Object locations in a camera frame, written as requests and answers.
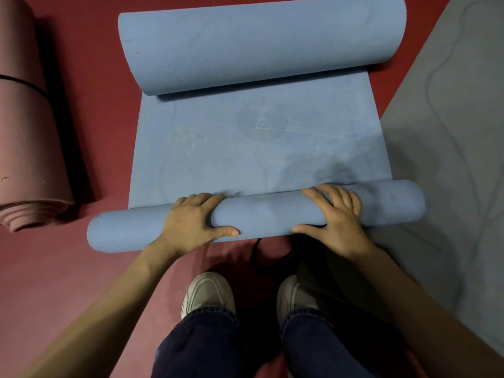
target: leg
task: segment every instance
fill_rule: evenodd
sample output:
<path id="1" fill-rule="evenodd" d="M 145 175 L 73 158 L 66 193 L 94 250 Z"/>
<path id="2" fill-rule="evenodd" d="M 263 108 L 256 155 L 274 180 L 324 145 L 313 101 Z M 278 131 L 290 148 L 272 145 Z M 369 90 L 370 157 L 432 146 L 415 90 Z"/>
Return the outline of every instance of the leg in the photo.
<path id="1" fill-rule="evenodd" d="M 333 333 L 315 299 L 296 276 L 280 286 L 277 314 L 289 371 L 295 378 L 372 378 Z"/>
<path id="2" fill-rule="evenodd" d="M 245 343 L 224 277 L 199 275 L 187 291 L 181 317 L 156 352 L 152 378 L 243 375 Z"/>

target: person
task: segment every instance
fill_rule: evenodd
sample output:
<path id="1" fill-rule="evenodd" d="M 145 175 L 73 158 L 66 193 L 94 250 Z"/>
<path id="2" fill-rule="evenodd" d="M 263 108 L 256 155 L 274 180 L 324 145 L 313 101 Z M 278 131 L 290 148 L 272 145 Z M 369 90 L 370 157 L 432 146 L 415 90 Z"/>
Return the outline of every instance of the person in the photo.
<path id="1" fill-rule="evenodd" d="M 323 191 L 331 202 L 320 193 Z M 394 324 L 426 374 L 436 377 L 504 377 L 504 359 L 414 283 L 362 230 L 355 193 L 331 185 L 306 189 L 327 225 L 300 224 L 293 232 L 323 242 L 354 263 L 389 307 Z M 168 213 L 160 236 L 139 254 L 112 287 L 45 350 L 23 377 L 107 377 L 111 374 L 156 285 L 175 260 L 233 227 L 209 228 L 206 218 L 225 197 L 182 197 Z M 345 349 L 295 276 L 280 286 L 277 315 L 287 367 L 296 378 L 371 377 Z M 181 321 L 161 343 L 152 377 L 243 374 L 246 345 L 227 281 L 199 275 L 189 287 Z"/>

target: red mat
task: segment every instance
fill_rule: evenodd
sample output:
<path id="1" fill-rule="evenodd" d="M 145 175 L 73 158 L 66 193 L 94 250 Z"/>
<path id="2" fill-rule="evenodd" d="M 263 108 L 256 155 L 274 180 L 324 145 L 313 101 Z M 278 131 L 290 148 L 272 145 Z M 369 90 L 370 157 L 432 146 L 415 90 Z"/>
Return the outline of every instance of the red mat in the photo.
<path id="1" fill-rule="evenodd" d="M 136 256 L 101 254 L 86 241 L 92 216 L 126 208 L 128 201 L 141 92 L 123 56 L 118 14 L 284 0 L 27 1 L 54 34 L 73 124 L 98 202 L 84 206 L 80 219 L 67 224 L 14 234 L 0 231 L 0 365 L 7 378 L 19 373 Z M 447 2 L 406 0 L 404 39 L 392 60 L 370 74 L 380 115 Z M 287 249 L 272 244 L 279 254 Z M 246 259 L 249 250 L 248 243 L 221 243 L 179 260 L 161 281 L 113 376 L 150 376 L 154 350 L 177 322 L 193 276 L 223 259 Z"/>

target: person's right arm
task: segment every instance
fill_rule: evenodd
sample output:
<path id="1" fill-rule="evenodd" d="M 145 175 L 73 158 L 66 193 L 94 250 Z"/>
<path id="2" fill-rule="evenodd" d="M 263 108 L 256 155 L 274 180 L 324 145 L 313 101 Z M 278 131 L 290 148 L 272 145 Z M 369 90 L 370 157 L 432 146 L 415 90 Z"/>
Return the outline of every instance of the person's right arm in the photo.
<path id="1" fill-rule="evenodd" d="M 332 200 L 306 189 L 323 211 L 327 225 L 293 228 L 323 242 L 350 260 L 389 307 L 396 327 L 430 378 L 504 377 L 504 358 L 476 337 L 413 282 L 367 237 L 360 225 L 362 204 L 357 195 L 332 185 L 320 185 Z"/>

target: white shoe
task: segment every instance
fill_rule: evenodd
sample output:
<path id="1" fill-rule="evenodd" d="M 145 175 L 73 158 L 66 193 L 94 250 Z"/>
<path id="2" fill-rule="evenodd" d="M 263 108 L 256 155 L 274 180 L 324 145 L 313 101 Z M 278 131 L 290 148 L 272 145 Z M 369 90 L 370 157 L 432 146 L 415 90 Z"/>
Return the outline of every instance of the white shoe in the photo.
<path id="1" fill-rule="evenodd" d="M 301 308 L 318 309 L 317 301 L 299 284 L 297 276 L 292 275 L 287 277 L 278 289 L 277 318 L 280 327 L 290 312 Z"/>
<path id="2" fill-rule="evenodd" d="M 223 307 L 235 313 L 233 292 L 220 274 L 205 272 L 192 281 L 182 304 L 180 319 L 202 306 Z"/>

